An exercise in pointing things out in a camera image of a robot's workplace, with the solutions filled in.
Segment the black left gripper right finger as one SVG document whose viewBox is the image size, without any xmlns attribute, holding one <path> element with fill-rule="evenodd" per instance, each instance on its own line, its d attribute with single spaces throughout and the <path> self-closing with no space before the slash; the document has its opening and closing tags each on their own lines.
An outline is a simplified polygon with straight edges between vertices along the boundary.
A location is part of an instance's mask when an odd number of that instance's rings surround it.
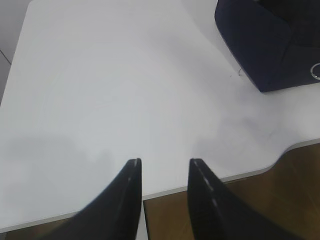
<svg viewBox="0 0 320 240">
<path fill-rule="evenodd" d="M 234 195 L 200 158 L 189 161 L 187 204 L 196 240 L 296 240 Z"/>
</svg>

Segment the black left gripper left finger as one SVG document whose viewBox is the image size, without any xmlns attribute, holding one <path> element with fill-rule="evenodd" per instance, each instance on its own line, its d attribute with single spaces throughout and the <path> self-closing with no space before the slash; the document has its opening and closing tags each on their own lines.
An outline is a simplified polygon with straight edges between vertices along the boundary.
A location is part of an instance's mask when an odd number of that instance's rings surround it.
<svg viewBox="0 0 320 240">
<path fill-rule="evenodd" d="M 134 240 L 142 208 L 142 162 L 130 159 L 84 209 L 44 240 Z"/>
</svg>

